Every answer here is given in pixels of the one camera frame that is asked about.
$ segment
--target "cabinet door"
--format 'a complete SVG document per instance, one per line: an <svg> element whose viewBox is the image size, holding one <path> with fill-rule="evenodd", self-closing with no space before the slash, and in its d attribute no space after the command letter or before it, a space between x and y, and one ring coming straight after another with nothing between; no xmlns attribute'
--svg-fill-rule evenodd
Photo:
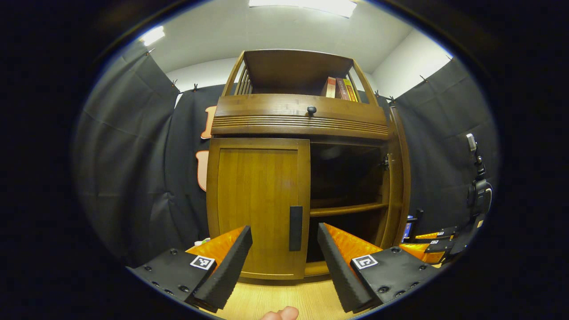
<svg viewBox="0 0 569 320"><path fill-rule="evenodd" d="M241 276L303 278L310 217L310 141L214 138L209 145L207 181L211 237L251 226L253 245ZM292 226L291 206L302 207ZM294 251L291 240L300 240Z"/></svg>

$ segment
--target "book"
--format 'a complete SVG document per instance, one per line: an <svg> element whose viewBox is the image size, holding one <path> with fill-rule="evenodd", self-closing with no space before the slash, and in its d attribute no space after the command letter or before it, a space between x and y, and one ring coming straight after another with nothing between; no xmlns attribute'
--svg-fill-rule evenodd
<svg viewBox="0 0 569 320"><path fill-rule="evenodd" d="M336 79L332 77L328 77L326 83L324 84L324 88L322 89L322 93L320 94L323 97L328 98L335 98L336 97Z"/></svg>
<svg viewBox="0 0 569 320"><path fill-rule="evenodd" d="M342 78L336 78L336 98L350 100L350 95L348 93L348 89L346 88L346 83Z"/></svg>
<svg viewBox="0 0 569 320"><path fill-rule="evenodd" d="M350 101L357 102L356 94L354 93L354 89L352 86L352 82L348 79L343 79L344 84L346 85L346 90L348 91L348 95L350 97Z"/></svg>

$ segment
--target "wooden cabinet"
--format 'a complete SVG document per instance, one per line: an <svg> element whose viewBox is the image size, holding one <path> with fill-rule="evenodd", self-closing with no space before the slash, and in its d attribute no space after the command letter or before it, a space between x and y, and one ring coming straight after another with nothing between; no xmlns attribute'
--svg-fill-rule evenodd
<svg viewBox="0 0 569 320"><path fill-rule="evenodd" d="M319 96L328 76L354 83L351 73L365 99ZM410 177L396 120L393 112L385 118L352 59L297 50L240 55L213 118L207 214L212 237L251 226L242 277L327 273L320 222L381 247L399 243Z"/></svg>

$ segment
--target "wooden floor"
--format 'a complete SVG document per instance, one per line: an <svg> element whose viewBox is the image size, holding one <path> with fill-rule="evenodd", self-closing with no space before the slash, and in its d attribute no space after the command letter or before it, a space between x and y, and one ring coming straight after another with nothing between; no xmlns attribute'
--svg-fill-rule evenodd
<svg viewBox="0 0 569 320"><path fill-rule="evenodd" d="M367 311L345 313L330 275L325 275L290 281L240 278L224 309L214 315L230 320L259 320L265 313L286 306L299 310L298 320L343 320Z"/></svg>

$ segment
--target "wooden shelf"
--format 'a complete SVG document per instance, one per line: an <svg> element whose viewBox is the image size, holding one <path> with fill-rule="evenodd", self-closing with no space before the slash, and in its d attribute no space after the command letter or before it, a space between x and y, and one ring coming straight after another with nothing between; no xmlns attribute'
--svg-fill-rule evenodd
<svg viewBox="0 0 569 320"><path fill-rule="evenodd" d="M310 217L355 214L356 212L364 212L364 211L386 208L386 207L387 203L373 202L373 203L358 204L356 206L310 209Z"/></svg>
<svg viewBox="0 0 569 320"><path fill-rule="evenodd" d="M319 276L321 274L327 274L328 272L326 261L307 262L304 268L305 277Z"/></svg>

